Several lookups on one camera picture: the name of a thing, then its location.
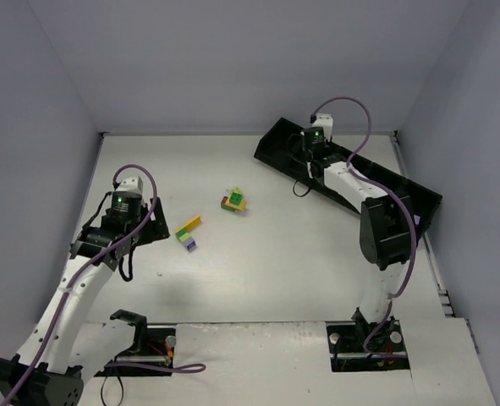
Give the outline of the green yellow brown lego stack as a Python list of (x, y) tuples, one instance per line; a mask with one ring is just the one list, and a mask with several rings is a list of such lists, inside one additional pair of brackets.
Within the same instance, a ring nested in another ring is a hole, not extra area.
[(233, 192), (230, 195), (225, 195), (220, 203), (222, 209), (231, 212), (242, 212), (245, 210), (247, 200), (240, 193)]

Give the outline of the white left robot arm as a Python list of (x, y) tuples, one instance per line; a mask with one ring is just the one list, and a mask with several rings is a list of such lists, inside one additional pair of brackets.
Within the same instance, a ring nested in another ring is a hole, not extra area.
[(72, 243), (60, 283), (32, 333), (12, 358), (0, 358), (4, 405), (76, 405), (107, 362), (146, 344), (146, 317), (117, 310), (96, 338), (74, 345), (111, 277), (132, 281), (136, 249), (169, 236), (161, 201), (156, 195), (144, 200), (141, 177), (114, 180), (104, 197), (110, 206), (99, 207), (93, 214), (99, 225), (87, 221)]

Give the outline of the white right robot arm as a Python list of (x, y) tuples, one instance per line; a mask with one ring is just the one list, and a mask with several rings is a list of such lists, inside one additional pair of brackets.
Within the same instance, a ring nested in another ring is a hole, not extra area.
[(371, 330), (368, 343), (392, 320), (393, 301), (404, 293), (414, 271), (417, 238), (410, 198), (356, 169), (355, 152), (334, 162), (324, 128), (302, 129), (293, 137), (301, 144), (301, 163), (309, 177), (360, 205), (360, 251), (377, 269), (368, 278), (353, 320)]

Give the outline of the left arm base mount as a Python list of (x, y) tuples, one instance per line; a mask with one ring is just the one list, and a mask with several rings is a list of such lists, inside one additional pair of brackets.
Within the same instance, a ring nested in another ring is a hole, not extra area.
[[(141, 348), (131, 353), (126, 350), (114, 360), (119, 363), (138, 363), (164, 368), (173, 367), (173, 340), (176, 338), (175, 325), (148, 326), (148, 338)], [(95, 374), (95, 377), (166, 377), (170, 371), (156, 371), (134, 366), (107, 367)]]

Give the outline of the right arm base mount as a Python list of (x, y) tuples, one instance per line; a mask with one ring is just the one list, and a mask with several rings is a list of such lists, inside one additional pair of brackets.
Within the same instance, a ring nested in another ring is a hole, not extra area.
[(327, 342), (333, 373), (409, 370), (404, 335), (398, 321), (390, 321), (374, 335), (354, 322), (327, 323)]

